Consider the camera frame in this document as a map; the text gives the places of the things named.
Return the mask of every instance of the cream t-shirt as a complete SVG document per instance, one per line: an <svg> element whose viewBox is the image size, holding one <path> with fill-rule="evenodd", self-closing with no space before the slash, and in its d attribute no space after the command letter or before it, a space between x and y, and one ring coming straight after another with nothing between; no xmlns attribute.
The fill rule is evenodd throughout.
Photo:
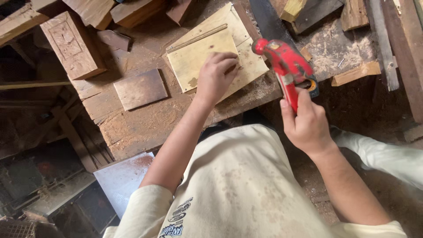
<svg viewBox="0 0 423 238"><path fill-rule="evenodd" d="M136 190L104 238L404 238L396 221L329 227L295 180L278 135L263 125L232 128L199 143L172 193Z"/></svg>

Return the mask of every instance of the fingernail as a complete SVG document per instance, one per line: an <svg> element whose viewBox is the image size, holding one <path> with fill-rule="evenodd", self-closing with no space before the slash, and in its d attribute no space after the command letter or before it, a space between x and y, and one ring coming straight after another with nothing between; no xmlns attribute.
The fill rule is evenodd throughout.
<svg viewBox="0 0 423 238"><path fill-rule="evenodd" d="M288 106L288 102L285 99L282 99L280 101L280 106L283 107L283 108L286 108Z"/></svg>

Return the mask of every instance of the workbench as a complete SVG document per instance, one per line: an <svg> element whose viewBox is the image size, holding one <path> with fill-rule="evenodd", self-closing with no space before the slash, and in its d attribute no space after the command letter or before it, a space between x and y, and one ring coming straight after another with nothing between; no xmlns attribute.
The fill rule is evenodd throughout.
<svg viewBox="0 0 423 238"><path fill-rule="evenodd" d="M183 27L173 23L164 13L157 14L133 29L116 25L112 30L133 40L129 53L99 42L95 37L95 31L91 32L108 71L89 80L71 82L91 119L99 126L116 160L154 150L165 142L195 94L182 93L172 69L165 63L162 55L166 52L166 47L228 2L227 0L196 2L193 8L195 10L190 12ZM242 5L248 18L254 22L248 0L236 1L235 4L238 9L238 5ZM251 22L249 26L246 25L247 30L251 30L252 27ZM334 19L325 23L315 33L298 37L298 48L306 46L309 52L316 56L313 56L311 63L315 65L316 78L319 81L374 58L374 54L369 56L361 52L362 45L368 43L363 40L363 38L369 40L368 33L363 31L360 36L355 36L354 33L344 35L342 29L339 32L339 27L339 19ZM338 68L337 65L342 58L345 58L345 61ZM155 68L159 69L169 96L125 111L113 83ZM282 97L280 86L274 73L269 71L217 104L204 126L207 127L280 97Z"/></svg>

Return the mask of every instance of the white pants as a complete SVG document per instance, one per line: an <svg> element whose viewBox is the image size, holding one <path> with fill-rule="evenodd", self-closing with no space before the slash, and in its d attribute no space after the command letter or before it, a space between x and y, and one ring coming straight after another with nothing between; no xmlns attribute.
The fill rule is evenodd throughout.
<svg viewBox="0 0 423 238"><path fill-rule="evenodd" d="M342 131L334 141L338 147L357 153L366 166L423 190L423 150L385 144L347 131Z"/></svg>

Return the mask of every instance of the hand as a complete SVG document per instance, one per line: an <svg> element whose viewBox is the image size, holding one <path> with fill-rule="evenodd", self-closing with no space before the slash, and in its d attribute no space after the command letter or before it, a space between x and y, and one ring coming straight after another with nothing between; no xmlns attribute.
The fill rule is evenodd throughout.
<svg viewBox="0 0 423 238"><path fill-rule="evenodd" d="M332 149L338 149L330 137L324 108L311 101L306 89L296 88L296 90L298 92L297 117L294 116L294 111L287 100L280 101L283 127L288 139L312 160Z"/></svg>
<svg viewBox="0 0 423 238"><path fill-rule="evenodd" d="M231 52L211 53L201 67L195 98L211 107L223 97L236 77L237 54Z"/></svg>

